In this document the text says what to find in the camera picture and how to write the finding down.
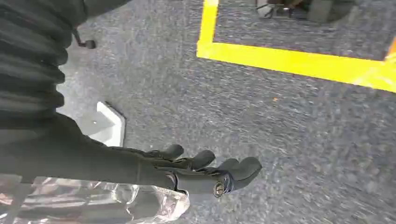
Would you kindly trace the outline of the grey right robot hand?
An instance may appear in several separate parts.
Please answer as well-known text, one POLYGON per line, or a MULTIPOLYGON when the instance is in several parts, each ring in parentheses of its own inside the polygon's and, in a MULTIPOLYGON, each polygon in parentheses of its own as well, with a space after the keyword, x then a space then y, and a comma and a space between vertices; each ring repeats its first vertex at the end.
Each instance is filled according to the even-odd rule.
POLYGON ((211 167, 214 154, 209 150, 180 159, 182 153, 180 146, 147 153, 108 147, 82 134, 74 120, 61 114, 44 119, 0 117, 0 172, 20 176, 23 183, 55 177, 220 197, 249 185, 262 168, 254 157, 211 167))

